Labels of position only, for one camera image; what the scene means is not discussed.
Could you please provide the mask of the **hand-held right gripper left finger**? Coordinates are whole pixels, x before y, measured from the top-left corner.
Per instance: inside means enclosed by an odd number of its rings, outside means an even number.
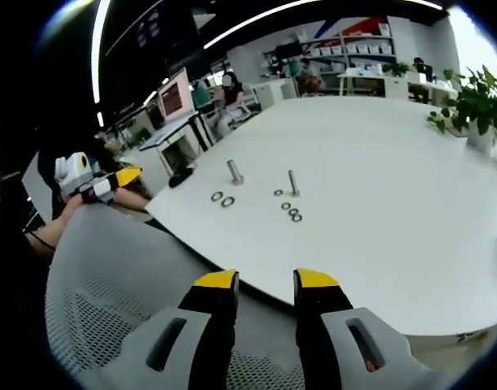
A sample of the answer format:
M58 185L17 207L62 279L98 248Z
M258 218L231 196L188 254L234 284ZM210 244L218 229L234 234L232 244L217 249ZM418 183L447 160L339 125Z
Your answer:
M224 389L235 343L239 273L203 275L180 304L127 335L119 355L85 373L87 389Z

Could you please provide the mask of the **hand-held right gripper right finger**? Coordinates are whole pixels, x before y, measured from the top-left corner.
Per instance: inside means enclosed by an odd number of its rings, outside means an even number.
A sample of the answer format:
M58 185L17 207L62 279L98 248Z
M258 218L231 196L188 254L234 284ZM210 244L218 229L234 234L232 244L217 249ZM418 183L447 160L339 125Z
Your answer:
M307 389L445 389L448 377L420 363L408 339L355 308L328 274L293 272L296 344Z

